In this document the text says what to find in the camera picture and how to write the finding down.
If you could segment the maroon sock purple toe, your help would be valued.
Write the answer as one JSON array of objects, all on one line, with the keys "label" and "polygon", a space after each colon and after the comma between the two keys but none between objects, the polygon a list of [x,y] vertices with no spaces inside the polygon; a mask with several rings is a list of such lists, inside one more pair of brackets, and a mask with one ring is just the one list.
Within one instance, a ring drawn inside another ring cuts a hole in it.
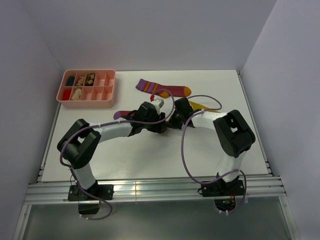
[{"label": "maroon sock purple toe", "polygon": [[[140,110],[132,110],[132,111],[117,111],[113,115],[114,120],[118,120],[119,118],[124,118],[126,120],[138,121],[138,122],[158,122],[163,120],[166,117],[164,112],[160,114],[157,113],[156,110],[151,110],[146,113],[142,113]],[[157,124],[141,124],[141,123],[131,123],[132,131],[129,136],[133,136],[139,134],[142,130],[146,129],[152,133],[163,134],[167,131],[167,124],[165,121]]]}]

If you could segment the brown yellow argyle sock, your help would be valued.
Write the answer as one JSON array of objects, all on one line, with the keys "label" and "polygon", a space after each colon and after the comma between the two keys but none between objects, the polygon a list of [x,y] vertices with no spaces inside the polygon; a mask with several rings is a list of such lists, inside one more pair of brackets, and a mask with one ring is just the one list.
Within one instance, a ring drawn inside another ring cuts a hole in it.
[{"label": "brown yellow argyle sock", "polygon": [[90,73],[87,75],[85,79],[85,86],[93,86],[95,82],[96,75],[94,73]]}]

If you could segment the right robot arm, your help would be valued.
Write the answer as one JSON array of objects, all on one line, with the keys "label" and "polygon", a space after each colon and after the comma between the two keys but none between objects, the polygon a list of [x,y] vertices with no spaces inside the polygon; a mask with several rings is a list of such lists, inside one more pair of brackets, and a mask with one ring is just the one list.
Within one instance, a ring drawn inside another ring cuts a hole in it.
[{"label": "right robot arm", "polygon": [[[229,194],[234,188],[233,181],[239,179],[239,174],[244,174],[241,170],[243,158],[256,141],[255,134],[242,114],[236,109],[227,113],[211,112],[208,109],[193,110],[189,100],[183,97],[174,102],[174,112],[168,124],[173,129],[182,130],[180,154],[187,175],[198,184],[209,185],[217,182],[217,191],[222,195]],[[184,156],[187,127],[205,128],[216,132],[224,151],[216,179],[199,181],[190,173]]]}]

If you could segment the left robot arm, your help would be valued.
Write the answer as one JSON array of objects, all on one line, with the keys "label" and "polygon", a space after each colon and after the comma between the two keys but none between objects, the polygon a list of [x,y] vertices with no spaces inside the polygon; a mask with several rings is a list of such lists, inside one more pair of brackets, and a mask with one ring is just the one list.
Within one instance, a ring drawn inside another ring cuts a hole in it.
[{"label": "left robot arm", "polygon": [[155,99],[143,102],[137,110],[120,117],[114,124],[90,124],[78,119],[57,144],[61,157],[70,163],[70,168],[80,185],[79,194],[91,200],[98,193],[98,182],[94,177],[90,160],[99,143],[107,140],[131,137],[146,129],[162,134],[167,130],[166,114],[161,112],[164,101]]}]

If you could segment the yellow patterned sock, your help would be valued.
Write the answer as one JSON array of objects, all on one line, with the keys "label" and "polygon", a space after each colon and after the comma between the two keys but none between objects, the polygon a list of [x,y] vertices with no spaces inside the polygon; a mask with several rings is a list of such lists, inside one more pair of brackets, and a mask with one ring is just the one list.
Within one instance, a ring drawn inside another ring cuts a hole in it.
[{"label": "yellow patterned sock", "polygon": [[218,110],[211,109],[209,107],[206,107],[202,104],[199,104],[199,103],[196,103],[193,101],[189,101],[189,104],[191,105],[193,111],[204,109],[204,110],[208,110],[209,112],[212,112],[212,113],[220,113]]}]

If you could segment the maroon purple striped sock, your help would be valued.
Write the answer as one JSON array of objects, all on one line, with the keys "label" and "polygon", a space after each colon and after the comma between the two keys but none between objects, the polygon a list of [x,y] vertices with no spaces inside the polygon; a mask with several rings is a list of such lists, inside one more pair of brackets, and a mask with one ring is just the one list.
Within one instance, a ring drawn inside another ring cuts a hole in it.
[{"label": "maroon purple striped sock", "polygon": [[173,97],[188,97],[192,93],[191,89],[187,86],[161,85],[142,78],[139,80],[135,88],[141,92],[157,95],[165,99],[170,97],[170,93]]}]

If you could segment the pink compartment organizer box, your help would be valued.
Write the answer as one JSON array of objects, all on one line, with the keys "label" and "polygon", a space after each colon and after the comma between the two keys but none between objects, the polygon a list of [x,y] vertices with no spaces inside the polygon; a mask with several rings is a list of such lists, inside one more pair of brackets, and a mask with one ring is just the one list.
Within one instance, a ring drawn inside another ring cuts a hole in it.
[{"label": "pink compartment organizer box", "polygon": [[[81,76],[87,78],[88,74],[95,74],[93,86],[76,86]],[[74,76],[73,86],[66,86],[68,78]],[[63,101],[64,91],[71,89],[69,100]],[[81,89],[80,100],[71,100],[74,91]],[[72,109],[110,109],[115,104],[116,71],[113,69],[69,69],[63,74],[56,100],[65,108]]]}]

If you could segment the cream white rolled sock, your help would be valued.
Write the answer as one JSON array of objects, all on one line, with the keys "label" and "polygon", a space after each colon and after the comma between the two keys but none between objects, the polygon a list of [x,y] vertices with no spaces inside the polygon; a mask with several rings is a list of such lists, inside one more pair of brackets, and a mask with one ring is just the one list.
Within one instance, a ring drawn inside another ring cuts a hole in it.
[{"label": "cream white rolled sock", "polygon": [[72,97],[71,97],[71,100],[72,100],[72,101],[78,101],[78,100],[80,100],[81,95],[82,95],[82,90],[81,90],[80,88],[77,88],[77,89],[74,91],[74,93],[73,93],[73,95],[72,95]]}]

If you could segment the cream orange argyle rolled sock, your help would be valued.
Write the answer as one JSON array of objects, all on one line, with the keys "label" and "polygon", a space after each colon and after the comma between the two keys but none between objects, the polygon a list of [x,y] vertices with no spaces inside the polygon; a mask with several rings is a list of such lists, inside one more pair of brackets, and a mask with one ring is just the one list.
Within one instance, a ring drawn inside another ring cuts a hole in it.
[{"label": "cream orange argyle rolled sock", "polygon": [[76,86],[83,86],[84,83],[85,83],[85,79],[86,79],[86,76],[80,76],[77,83],[76,83]]}]

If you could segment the dark teal rolled sock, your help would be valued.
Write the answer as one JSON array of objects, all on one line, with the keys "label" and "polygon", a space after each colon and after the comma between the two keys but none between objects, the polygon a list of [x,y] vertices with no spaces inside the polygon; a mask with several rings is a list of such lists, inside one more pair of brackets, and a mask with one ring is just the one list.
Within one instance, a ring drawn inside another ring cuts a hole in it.
[{"label": "dark teal rolled sock", "polygon": [[70,87],[70,86],[73,86],[74,84],[74,81],[75,81],[75,77],[74,76],[70,76],[66,82],[66,86]]}]

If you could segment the red rolled sock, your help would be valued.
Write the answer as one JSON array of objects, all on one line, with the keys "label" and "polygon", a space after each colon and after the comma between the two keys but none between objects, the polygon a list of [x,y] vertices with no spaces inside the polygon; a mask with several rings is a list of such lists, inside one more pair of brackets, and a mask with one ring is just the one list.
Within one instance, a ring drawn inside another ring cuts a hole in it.
[{"label": "red rolled sock", "polygon": [[66,89],[66,90],[63,92],[63,98],[62,98],[62,100],[63,100],[63,101],[68,101],[68,100],[70,99],[71,92],[72,92],[71,89]]}]

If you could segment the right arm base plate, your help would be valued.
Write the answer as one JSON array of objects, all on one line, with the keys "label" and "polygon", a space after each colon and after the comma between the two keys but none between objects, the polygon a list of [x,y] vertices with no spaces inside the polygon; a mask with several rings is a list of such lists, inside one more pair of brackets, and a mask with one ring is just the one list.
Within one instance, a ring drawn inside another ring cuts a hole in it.
[{"label": "right arm base plate", "polygon": [[211,184],[202,184],[197,192],[203,197],[242,196],[245,187],[243,181],[238,178],[230,182],[220,179]]}]

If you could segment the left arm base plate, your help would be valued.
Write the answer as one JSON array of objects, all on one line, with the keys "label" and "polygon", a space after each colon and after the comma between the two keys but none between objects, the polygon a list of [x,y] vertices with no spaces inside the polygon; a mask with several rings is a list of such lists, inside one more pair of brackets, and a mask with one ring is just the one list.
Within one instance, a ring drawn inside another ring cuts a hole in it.
[{"label": "left arm base plate", "polygon": [[83,192],[78,185],[71,185],[69,188],[69,193],[67,200],[69,202],[81,202],[81,201],[93,201],[102,200],[112,200],[114,193],[113,184],[94,184],[89,189],[85,189]]}]

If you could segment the aluminium front rail frame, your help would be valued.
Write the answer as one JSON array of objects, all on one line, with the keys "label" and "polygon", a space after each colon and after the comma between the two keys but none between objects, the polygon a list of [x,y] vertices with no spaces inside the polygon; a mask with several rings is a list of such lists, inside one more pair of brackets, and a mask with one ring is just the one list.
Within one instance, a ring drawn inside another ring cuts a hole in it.
[{"label": "aluminium front rail frame", "polygon": [[[113,196],[109,203],[159,202],[205,200],[198,193],[200,185],[189,178],[156,178],[145,180],[101,181],[102,185],[113,185]],[[93,204],[96,200],[69,201],[70,183],[40,182],[27,188],[24,205]],[[248,198],[283,197],[287,193],[279,176],[247,177]]]}]

